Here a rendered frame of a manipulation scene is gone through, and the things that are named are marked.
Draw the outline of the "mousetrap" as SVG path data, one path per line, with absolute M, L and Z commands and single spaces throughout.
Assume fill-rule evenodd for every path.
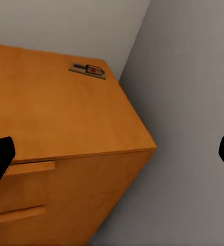
M 106 80 L 106 70 L 102 70 L 90 65 L 78 64 L 75 61 L 71 61 L 69 71 Z

